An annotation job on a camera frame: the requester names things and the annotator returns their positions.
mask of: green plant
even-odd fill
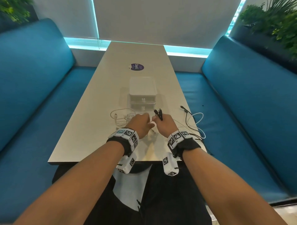
[[[32,2],[32,0],[0,0],[0,15],[2,12],[17,23],[28,21],[27,18],[30,17],[30,13],[24,6],[32,4]]]
[[[279,41],[297,57],[297,0],[270,0],[260,6],[249,5],[239,15],[252,32],[263,33]]]
[[[297,11],[288,14],[282,22],[278,24],[272,35],[286,49],[289,49],[294,59],[297,59]]]

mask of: forearm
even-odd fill
[[[107,142],[57,180],[14,224],[83,224],[123,153],[120,143]]]
[[[235,172],[201,148],[183,159],[211,211],[224,224],[286,224]]]

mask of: pant leg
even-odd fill
[[[76,163],[59,165],[52,183],[55,183]],[[115,178],[111,176],[101,197],[96,202],[94,208],[87,217],[84,225],[93,224],[122,224],[122,225],[139,225],[142,219],[139,212],[124,205],[113,193]]]
[[[141,204],[147,225],[212,224],[204,199],[186,166],[171,177],[164,173],[162,164],[153,165]]]

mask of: purple sticker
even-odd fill
[[[138,63],[131,64],[131,70],[139,71],[143,69],[144,69],[144,66],[141,64],[138,64]]]

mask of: seat cushion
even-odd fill
[[[297,195],[297,75],[226,36],[202,71]]]
[[[48,159],[96,68],[74,68],[0,152],[0,223],[12,223],[50,185]]]
[[[288,198],[262,164],[250,143],[201,74],[176,72],[192,113],[204,114],[198,124],[205,134],[206,148],[216,159],[235,171],[266,201]]]
[[[0,151],[73,64],[50,19],[0,34]]]

